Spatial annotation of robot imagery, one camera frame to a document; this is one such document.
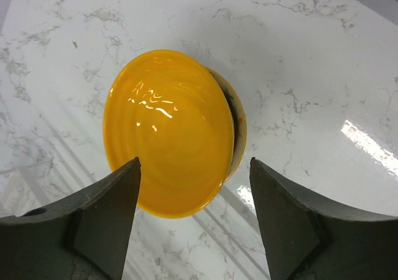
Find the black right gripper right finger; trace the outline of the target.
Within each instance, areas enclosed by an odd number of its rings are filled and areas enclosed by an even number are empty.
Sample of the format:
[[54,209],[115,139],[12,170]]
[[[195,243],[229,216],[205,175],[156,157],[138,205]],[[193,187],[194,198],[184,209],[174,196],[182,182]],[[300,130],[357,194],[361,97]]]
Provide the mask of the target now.
[[271,279],[397,279],[397,217],[322,196],[256,158],[249,180]]

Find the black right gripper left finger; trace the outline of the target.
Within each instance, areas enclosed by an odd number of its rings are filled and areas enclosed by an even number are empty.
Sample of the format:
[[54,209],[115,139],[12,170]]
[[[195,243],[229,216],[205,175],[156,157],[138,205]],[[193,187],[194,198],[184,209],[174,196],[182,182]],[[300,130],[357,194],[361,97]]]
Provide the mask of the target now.
[[65,198],[1,218],[1,279],[121,279],[141,183],[138,158]]

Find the cream bowl with bird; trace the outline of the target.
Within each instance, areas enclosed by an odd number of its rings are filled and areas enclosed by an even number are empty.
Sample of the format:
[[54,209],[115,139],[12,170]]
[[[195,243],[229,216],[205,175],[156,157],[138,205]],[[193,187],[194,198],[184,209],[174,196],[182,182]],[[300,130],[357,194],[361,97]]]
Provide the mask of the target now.
[[213,78],[216,80],[217,84],[223,91],[224,97],[228,102],[228,106],[234,123],[234,149],[231,166],[228,172],[228,176],[226,177],[227,181],[231,178],[231,176],[239,167],[244,155],[248,136],[246,115],[241,100],[229,81],[227,81],[227,79],[225,79],[215,70],[209,67],[206,67],[206,69],[213,76]]

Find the orange yellow bowl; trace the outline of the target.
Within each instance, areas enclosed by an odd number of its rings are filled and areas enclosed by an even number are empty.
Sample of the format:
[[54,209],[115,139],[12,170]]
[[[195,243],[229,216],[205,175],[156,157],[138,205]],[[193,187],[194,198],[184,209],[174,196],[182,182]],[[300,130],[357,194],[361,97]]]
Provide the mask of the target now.
[[152,50],[116,77],[103,116],[112,169],[138,158],[137,204],[162,218],[205,208],[227,179],[234,126],[228,102],[211,73],[174,50]]

